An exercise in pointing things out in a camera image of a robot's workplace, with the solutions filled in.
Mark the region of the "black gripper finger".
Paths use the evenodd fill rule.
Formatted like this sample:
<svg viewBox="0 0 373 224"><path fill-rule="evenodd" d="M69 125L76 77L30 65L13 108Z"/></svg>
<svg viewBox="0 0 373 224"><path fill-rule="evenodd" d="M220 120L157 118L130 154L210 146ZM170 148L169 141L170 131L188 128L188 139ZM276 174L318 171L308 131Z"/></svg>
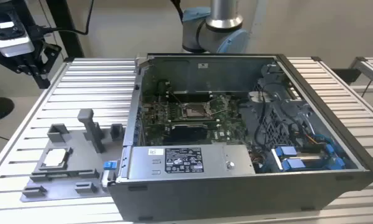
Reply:
<svg viewBox="0 0 373 224"><path fill-rule="evenodd" d="M0 53L0 65L18 74L24 73L26 75L33 75L22 56L5 57Z"/></svg>
<svg viewBox="0 0 373 224"><path fill-rule="evenodd" d="M34 61L34 72L33 79L40 89L46 89L50 86L48 74L54 65L54 62L61 53L61 47L56 44L40 42L34 46L33 61Z"/></svg>

